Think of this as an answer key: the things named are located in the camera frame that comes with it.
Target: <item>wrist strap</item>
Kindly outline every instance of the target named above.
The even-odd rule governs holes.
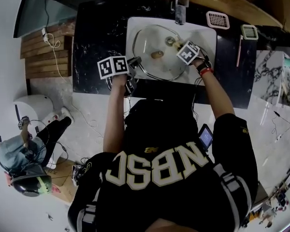
[[[214,73],[214,70],[212,68],[204,68],[200,71],[200,77],[202,77],[206,72]]]

